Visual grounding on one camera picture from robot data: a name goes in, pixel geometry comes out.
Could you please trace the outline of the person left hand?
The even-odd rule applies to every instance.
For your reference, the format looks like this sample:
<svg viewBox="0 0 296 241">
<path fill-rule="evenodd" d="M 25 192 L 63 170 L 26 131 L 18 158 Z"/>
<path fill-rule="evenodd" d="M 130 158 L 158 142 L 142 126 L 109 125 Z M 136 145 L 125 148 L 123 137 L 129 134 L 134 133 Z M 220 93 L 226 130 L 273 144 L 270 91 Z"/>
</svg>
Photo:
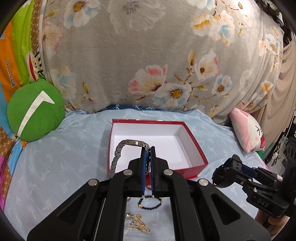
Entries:
<svg viewBox="0 0 296 241">
<path fill-rule="evenodd" d="M 271 236 L 277 235 L 283 229 L 283 227 L 289 221 L 289 219 L 290 218 L 285 215 L 274 218 L 261 210 L 258 210 L 255 217 L 255 220 L 261 225 L 268 223 L 267 230 L 269 231 Z"/>
</svg>

